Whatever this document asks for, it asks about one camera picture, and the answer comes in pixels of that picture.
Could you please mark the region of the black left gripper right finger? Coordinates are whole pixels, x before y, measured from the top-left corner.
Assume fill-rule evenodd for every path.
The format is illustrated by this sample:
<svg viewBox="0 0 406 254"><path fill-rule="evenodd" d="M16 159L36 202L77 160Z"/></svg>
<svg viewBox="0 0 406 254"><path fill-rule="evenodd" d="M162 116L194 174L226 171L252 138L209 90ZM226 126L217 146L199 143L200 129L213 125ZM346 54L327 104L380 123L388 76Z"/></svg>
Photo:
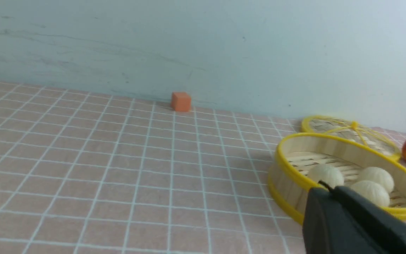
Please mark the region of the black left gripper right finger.
<svg viewBox="0 0 406 254"><path fill-rule="evenodd" d="M335 187L332 195L385 254L406 254L406 223L348 187Z"/></svg>

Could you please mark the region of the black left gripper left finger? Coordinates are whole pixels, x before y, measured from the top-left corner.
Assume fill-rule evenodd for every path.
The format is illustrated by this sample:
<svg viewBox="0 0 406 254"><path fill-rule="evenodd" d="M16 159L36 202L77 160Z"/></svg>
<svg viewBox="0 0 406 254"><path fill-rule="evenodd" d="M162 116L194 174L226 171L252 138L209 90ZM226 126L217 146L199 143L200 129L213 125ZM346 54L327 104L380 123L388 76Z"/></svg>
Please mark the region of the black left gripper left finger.
<svg viewBox="0 0 406 254"><path fill-rule="evenodd" d="M344 186L319 181L309 190L303 219L308 254L381 254L383 248L365 229L380 210Z"/></svg>

